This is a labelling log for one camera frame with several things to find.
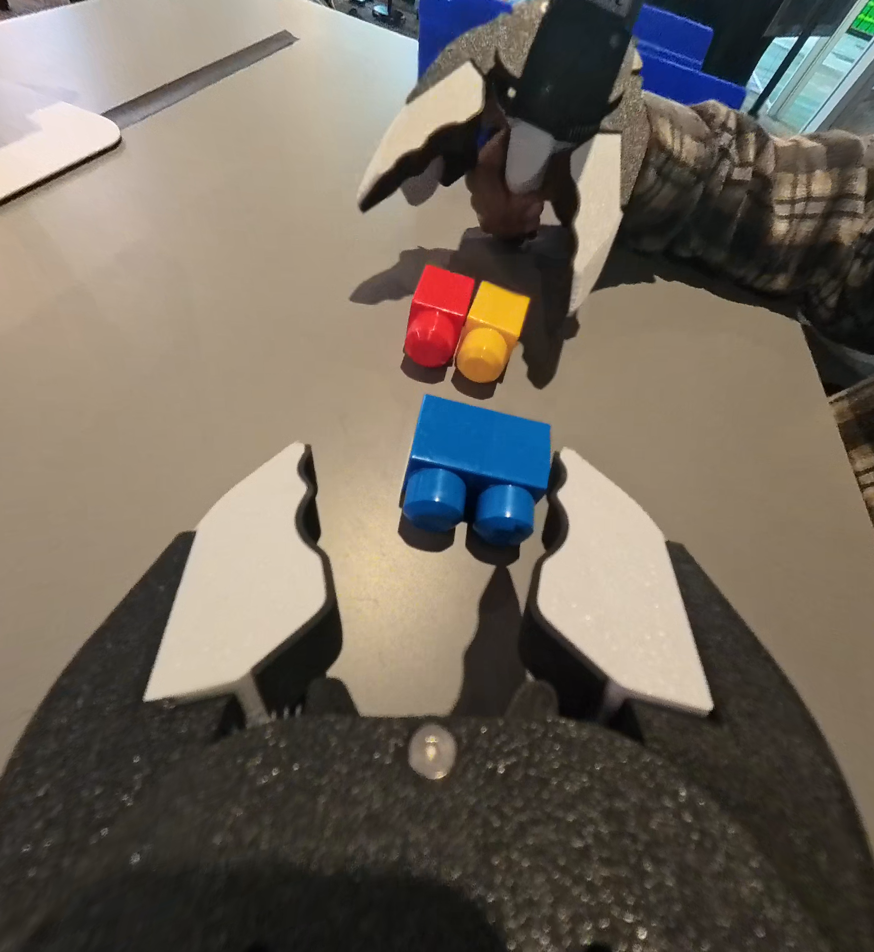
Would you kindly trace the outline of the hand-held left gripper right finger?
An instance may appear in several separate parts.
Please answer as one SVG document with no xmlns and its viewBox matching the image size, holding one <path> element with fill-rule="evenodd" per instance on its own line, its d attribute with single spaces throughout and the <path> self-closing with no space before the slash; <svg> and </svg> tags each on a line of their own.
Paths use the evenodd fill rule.
<svg viewBox="0 0 874 952">
<path fill-rule="evenodd" d="M 553 475 L 546 551 L 527 608 L 581 668 L 571 715 L 608 723 L 639 702 L 707 717 L 714 701 L 666 535 L 575 449 L 559 450 Z"/>
</svg>

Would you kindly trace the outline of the small yellow mega block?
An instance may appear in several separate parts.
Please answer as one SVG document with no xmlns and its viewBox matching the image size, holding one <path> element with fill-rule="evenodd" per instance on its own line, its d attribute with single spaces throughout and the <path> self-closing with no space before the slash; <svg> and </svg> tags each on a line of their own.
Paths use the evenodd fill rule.
<svg viewBox="0 0 874 952">
<path fill-rule="evenodd" d="M 477 385 L 496 382 L 520 341 L 530 299 L 489 281 L 480 283 L 455 356 L 457 370 Z"/>
</svg>

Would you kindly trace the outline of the small red mega block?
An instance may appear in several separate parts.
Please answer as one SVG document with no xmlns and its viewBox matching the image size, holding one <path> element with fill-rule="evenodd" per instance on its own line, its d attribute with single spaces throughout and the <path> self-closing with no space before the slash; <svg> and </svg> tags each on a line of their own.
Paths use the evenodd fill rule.
<svg viewBox="0 0 874 952">
<path fill-rule="evenodd" d="M 472 277 L 426 265 L 412 296 L 404 351 L 419 366 L 436 368 L 455 356 L 476 290 Z"/>
</svg>

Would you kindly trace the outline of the blue divided plastic bin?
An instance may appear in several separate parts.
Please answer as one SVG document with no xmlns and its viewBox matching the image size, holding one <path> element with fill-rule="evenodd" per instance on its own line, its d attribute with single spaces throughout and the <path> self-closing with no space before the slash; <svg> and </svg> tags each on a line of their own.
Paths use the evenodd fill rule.
<svg viewBox="0 0 874 952">
<path fill-rule="evenodd" d="M 418 75 L 463 33 L 510 14 L 517 2 L 421 1 L 418 6 Z M 644 4 L 632 30 L 643 62 L 645 90 L 684 105 L 716 100 L 739 109 L 747 89 L 704 70 L 711 27 Z"/>
</svg>

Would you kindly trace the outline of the white pad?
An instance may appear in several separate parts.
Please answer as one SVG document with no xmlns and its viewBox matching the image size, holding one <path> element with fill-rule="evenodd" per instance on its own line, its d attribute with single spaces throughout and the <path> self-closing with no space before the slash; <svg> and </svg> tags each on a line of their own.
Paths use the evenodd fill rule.
<svg viewBox="0 0 874 952">
<path fill-rule="evenodd" d="M 0 79 L 0 205 L 120 142 L 109 118 Z"/>
</svg>

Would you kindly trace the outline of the person's right hand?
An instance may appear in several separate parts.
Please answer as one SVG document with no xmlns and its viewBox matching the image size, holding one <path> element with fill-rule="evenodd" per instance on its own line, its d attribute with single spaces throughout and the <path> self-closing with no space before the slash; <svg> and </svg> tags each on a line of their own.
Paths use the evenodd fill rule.
<svg viewBox="0 0 874 952">
<path fill-rule="evenodd" d="M 545 205 L 559 224 L 568 228 L 578 199 L 571 177 L 571 152 L 557 153 L 549 162 L 543 184 L 536 191 L 514 193 L 504 180 L 510 130 L 497 131 L 480 149 L 465 183 L 478 225 L 492 237 L 516 242 L 538 231 Z"/>
</svg>

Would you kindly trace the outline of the person's right forearm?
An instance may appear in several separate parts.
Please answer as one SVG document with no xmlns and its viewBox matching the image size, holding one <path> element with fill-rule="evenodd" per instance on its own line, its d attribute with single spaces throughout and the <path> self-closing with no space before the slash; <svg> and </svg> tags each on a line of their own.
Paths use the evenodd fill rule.
<svg viewBox="0 0 874 952">
<path fill-rule="evenodd" d="M 717 101 L 644 103 L 624 240 L 790 299 L 827 339 L 874 356 L 874 135 L 779 137 Z"/>
</svg>

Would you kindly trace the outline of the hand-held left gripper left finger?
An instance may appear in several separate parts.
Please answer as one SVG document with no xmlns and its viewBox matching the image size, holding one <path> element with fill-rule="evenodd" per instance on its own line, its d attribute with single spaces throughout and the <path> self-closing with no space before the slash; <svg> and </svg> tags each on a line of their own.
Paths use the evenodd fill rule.
<svg viewBox="0 0 874 952">
<path fill-rule="evenodd" d="M 274 720 L 304 702 L 341 652 L 317 488 L 312 447 L 292 443 L 205 513 L 144 702 L 230 696 L 245 721 Z"/>
</svg>

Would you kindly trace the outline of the blue mega block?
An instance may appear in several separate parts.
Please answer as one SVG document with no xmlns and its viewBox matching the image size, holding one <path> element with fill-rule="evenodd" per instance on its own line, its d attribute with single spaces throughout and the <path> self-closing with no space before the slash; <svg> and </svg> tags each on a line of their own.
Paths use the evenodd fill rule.
<svg viewBox="0 0 874 952">
<path fill-rule="evenodd" d="M 534 530 L 551 469 L 550 426 L 434 395 L 422 399 L 401 489 L 405 520 L 519 546 Z"/>
</svg>

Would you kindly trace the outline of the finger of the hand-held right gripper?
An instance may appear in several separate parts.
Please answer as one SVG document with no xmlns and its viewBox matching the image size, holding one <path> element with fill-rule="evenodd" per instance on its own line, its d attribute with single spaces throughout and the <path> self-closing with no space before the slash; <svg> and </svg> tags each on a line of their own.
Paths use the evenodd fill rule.
<svg viewBox="0 0 874 952">
<path fill-rule="evenodd" d="M 461 178 L 476 159 L 486 102 L 486 80 L 471 61 L 417 91 L 372 155 L 357 193 L 359 210 L 370 211 L 396 192 L 419 207 Z"/>
<path fill-rule="evenodd" d="M 622 221 L 621 134 L 599 132 L 575 149 L 569 174 L 577 199 L 570 225 L 575 252 L 567 305 L 574 314 L 597 284 Z"/>
</svg>

